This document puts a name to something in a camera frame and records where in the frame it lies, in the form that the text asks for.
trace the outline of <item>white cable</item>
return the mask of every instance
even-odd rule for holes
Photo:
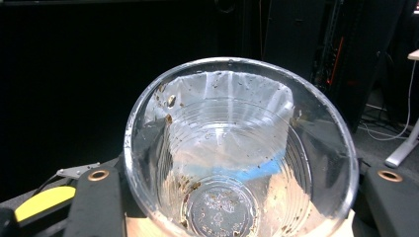
[[[383,136],[390,136],[390,137],[393,137],[394,135],[390,135],[390,134],[386,134],[386,133],[383,133],[383,132],[379,132],[379,131],[376,131],[376,130],[371,130],[371,129],[369,129],[368,128],[368,126],[365,124],[365,123],[363,123],[363,122],[360,122],[360,124],[362,124],[365,128],[363,128],[363,127],[361,127],[361,126],[358,126],[358,128],[359,129],[361,129],[361,130],[365,130],[367,133],[368,133],[368,135],[371,137],[371,138],[373,138],[373,139],[376,139],[374,136],[372,136],[371,134],[370,134],[370,132],[373,132],[373,133],[376,133],[376,134],[380,134],[380,135],[383,135]],[[405,140],[405,139],[407,139],[407,137],[405,137],[405,136],[401,136],[401,137],[396,137],[396,138],[394,138],[394,139],[402,139],[402,140]]]
[[[384,108],[380,108],[380,107],[373,106],[373,105],[370,105],[370,104],[366,104],[366,106],[367,106],[367,107],[374,108],[374,109],[377,109],[377,110],[379,110],[379,111],[384,111],[384,112],[387,112],[387,110],[386,110],[386,109],[384,109]]]
[[[410,77],[409,92],[407,93],[407,122],[406,122],[406,126],[403,128],[403,130],[400,133],[398,133],[395,136],[388,137],[388,138],[378,138],[378,137],[374,137],[372,134],[370,134],[368,127],[364,124],[364,126],[367,128],[368,134],[373,139],[379,140],[379,141],[394,140],[396,138],[399,138],[406,131],[407,127],[409,126],[409,123],[410,123],[410,93],[412,92],[412,84],[413,84],[413,76],[415,74],[415,67],[416,67],[416,60],[413,62],[412,76]]]

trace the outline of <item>black background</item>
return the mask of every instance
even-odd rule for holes
[[[0,7],[0,201],[60,168],[116,158],[133,104],[164,71],[250,56],[236,24],[243,9],[235,7],[230,14],[195,0]]]

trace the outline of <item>clear plastic cup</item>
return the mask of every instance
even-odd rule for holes
[[[168,236],[327,236],[358,185],[351,135],[299,76],[208,58],[154,80],[126,126],[126,174]]]

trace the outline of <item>white object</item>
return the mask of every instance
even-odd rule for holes
[[[419,50],[410,53],[407,58],[411,60],[419,60]],[[385,159],[385,165],[390,168],[397,168],[400,163],[410,154],[413,148],[419,143],[417,140],[419,135],[419,119],[416,121],[409,138],[405,140],[387,159]]]

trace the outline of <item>cable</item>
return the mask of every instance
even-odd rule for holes
[[[32,194],[32,197],[39,194],[43,190],[43,188],[45,188],[45,186],[50,184],[56,177],[57,175],[55,174],[51,176],[48,180],[46,180],[37,190],[34,191],[34,193]]]
[[[406,126],[403,128],[403,130],[400,133],[398,133],[395,136],[388,137],[388,138],[378,138],[378,137],[374,137],[372,134],[370,134],[368,127],[364,124],[364,126],[367,128],[368,134],[373,139],[379,140],[379,141],[394,140],[396,138],[399,138],[402,134],[404,134],[404,132],[406,131],[407,127],[409,126],[409,123],[410,123],[410,94],[412,92],[412,84],[413,84],[413,76],[415,74],[415,68],[416,68],[416,60],[413,62],[412,76],[410,77],[409,92],[407,94],[407,122],[406,122]]]
[[[373,128],[375,128],[375,127],[380,127],[380,128],[383,128],[383,129],[385,129],[385,130],[387,130],[387,131],[390,131],[390,132],[393,132],[393,133],[395,133],[395,134],[398,134],[399,132],[400,132],[400,130],[397,130],[395,127],[393,127],[393,126],[391,126],[390,124],[388,124],[388,123],[381,123],[381,122],[379,122],[379,121],[375,121],[375,120],[369,120],[369,119],[365,119],[365,118],[361,118],[361,121],[360,121],[360,123],[366,123],[366,124],[368,124],[370,127],[372,127],[372,125],[374,126]]]
[[[373,105],[370,105],[370,104],[366,104],[366,106],[367,107],[371,107],[371,108],[374,108],[374,109],[376,109],[376,110],[380,110],[380,111],[384,111],[384,112],[387,112],[387,110],[385,109],[385,108],[383,108],[383,107],[377,107],[377,106],[373,106]]]
[[[369,129],[369,128],[368,128],[368,126],[367,126],[365,123],[363,123],[363,122],[360,122],[360,124],[362,124],[365,128],[363,128],[363,127],[361,127],[361,126],[358,126],[358,128],[359,128],[359,129],[361,129],[361,130],[365,130],[365,131],[368,133],[368,135],[369,135],[372,139],[382,141],[382,139],[375,138],[375,137],[371,134],[371,132],[376,133],[376,134],[380,134],[380,135],[383,135],[383,136],[395,137],[395,136],[390,135],[390,134],[386,134],[386,133],[379,132],[379,131],[376,131],[376,130],[371,130],[371,129]],[[407,137],[405,137],[405,136],[398,136],[398,137],[395,137],[395,138],[393,138],[393,139],[402,139],[402,140],[405,140],[405,139],[407,139]]]

